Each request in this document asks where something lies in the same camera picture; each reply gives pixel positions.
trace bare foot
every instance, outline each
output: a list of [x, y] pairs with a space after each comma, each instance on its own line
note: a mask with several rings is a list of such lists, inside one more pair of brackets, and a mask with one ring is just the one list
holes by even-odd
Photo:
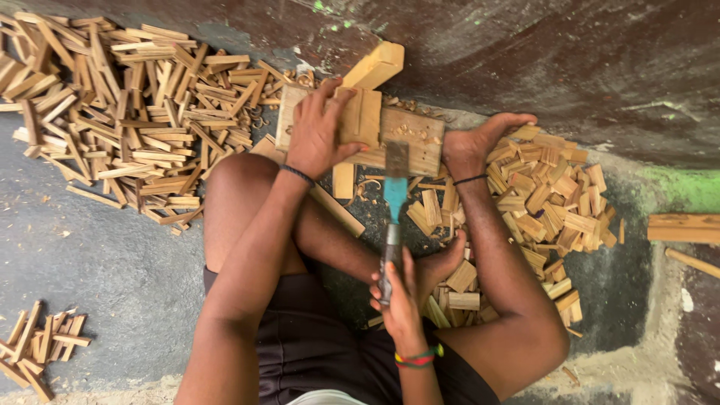
[[415, 264], [418, 298], [423, 302], [439, 282], [449, 277], [462, 262], [467, 235], [463, 230], [442, 251], [419, 259]]

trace right hand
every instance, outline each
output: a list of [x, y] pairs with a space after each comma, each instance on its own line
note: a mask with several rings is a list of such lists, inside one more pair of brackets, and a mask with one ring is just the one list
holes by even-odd
[[333, 97], [335, 88], [342, 83], [343, 79], [325, 80], [317, 90], [295, 106], [292, 137], [285, 164], [313, 180], [355, 153], [368, 149], [368, 145], [362, 142], [338, 145], [335, 136], [338, 120], [356, 93], [354, 89], [346, 90]]
[[[428, 350], [428, 343], [423, 333], [423, 322], [420, 317], [418, 302], [418, 286], [415, 279], [415, 264], [407, 246], [402, 247], [402, 265], [405, 268], [405, 282], [400, 279], [395, 265], [388, 261], [385, 272], [392, 286], [390, 305], [383, 306], [378, 302], [382, 297], [376, 285], [370, 287], [373, 298], [370, 306], [382, 313], [387, 333], [395, 341], [395, 349], [401, 356], [418, 355]], [[380, 280], [380, 273], [372, 275], [373, 280]]]
[[442, 161], [455, 180], [485, 173], [487, 155], [503, 135], [522, 125], [538, 122], [532, 114], [501, 112], [473, 130], [452, 130], [445, 134]]

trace wooden handle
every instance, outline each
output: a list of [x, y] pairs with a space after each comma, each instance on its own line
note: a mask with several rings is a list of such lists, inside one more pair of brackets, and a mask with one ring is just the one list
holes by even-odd
[[695, 257], [680, 253], [677, 250], [671, 248], [667, 248], [665, 250], [665, 256], [683, 262], [688, 266], [695, 267], [696, 269], [704, 271], [709, 275], [720, 278], [720, 267], [713, 266], [710, 263], [703, 262], [700, 259], [696, 259]]

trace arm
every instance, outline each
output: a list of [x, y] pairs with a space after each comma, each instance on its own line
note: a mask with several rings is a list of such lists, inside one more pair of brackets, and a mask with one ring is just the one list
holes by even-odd
[[[340, 83], [327, 81], [294, 111], [287, 164], [313, 179], [365, 146], [335, 143], [338, 118], [353, 92], [329, 101], [323, 114], [325, 101]], [[283, 252], [291, 243], [290, 232], [309, 187], [296, 174], [281, 170], [248, 231], [236, 241], [200, 312], [177, 404], [258, 402], [255, 337], [275, 291]]]
[[[535, 123], [533, 115], [498, 114], [472, 131], [446, 134], [443, 158], [453, 179], [477, 176], [500, 137]], [[567, 356], [569, 340], [553, 302], [511, 237], [495, 207], [487, 179], [458, 184], [482, 292], [500, 319], [483, 325], [473, 366], [500, 400], [546, 375]]]
[[[419, 298], [415, 283], [415, 265], [410, 250], [402, 248], [402, 262], [405, 269], [405, 284], [403, 284], [397, 269], [392, 262], [387, 262], [386, 272], [392, 286], [390, 306], [381, 306], [377, 301], [382, 296], [376, 285], [370, 287], [374, 297], [370, 305], [382, 312], [382, 319], [395, 342], [395, 350], [401, 357], [412, 357], [429, 350], [423, 333], [423, 324], [420, 318]], [[373, 280], [380, 279], [379, 273], [372, 275]], [[402, 402], [405, 405], [439, 405], [443, 403], [438, 386], [438, 378], [432, 364], [427, 367], [399, 368], [400, 387], [402, 389]]]

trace rasta bracelet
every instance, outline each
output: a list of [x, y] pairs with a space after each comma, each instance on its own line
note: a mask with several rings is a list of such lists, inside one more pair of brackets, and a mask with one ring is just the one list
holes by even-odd
[[395, 365], [398, 368], [425, 368], [432, 364], [433, 360], [435, 360], [435, 355], [439, 357], [445, 355], [445, 349], [442, 344], [438, 344], [430, 348], [427, 352], [412, 357], [401, 357], [395, 352]]

